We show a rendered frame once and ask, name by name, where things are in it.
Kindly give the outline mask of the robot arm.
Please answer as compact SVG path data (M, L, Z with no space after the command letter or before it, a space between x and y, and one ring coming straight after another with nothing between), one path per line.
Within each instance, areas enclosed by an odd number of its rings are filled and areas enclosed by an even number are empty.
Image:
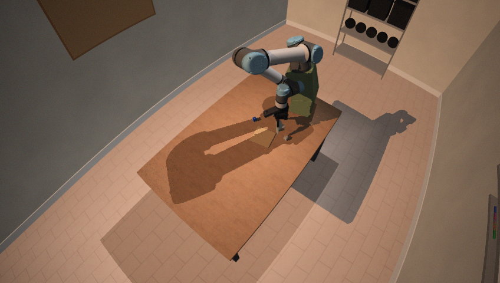
M260 74L278 85L275 99L278 108L285 108L289 97L304 91L304 84L302 81L292 81L270 66L290 62L293 73L305 73L311 69L311 63L318 64L323 57L322 47L304 41L303 36L289 38L287 47L269 51L240 47L232 54L232 61L239 68L253 75Z

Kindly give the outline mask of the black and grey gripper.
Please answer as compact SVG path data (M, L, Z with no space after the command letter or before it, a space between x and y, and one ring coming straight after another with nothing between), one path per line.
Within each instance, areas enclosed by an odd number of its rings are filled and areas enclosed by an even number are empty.
M275 117L275 119L277 120L276 121L276 132L277 134L279 134L279 129L283 129L285 127L284 124L282 124L282 119L284 120L288 120L288 109L289 109L289 105L287 103L287 106L285 108L278 108L277 106L275 106L278 110L280 110L279 113L276 113L276 114L273 114L272 116ZM284 109L284 110L283 110ZM280 116L283 116L283 117L280 117ZM281 119L281 120L280 120Z

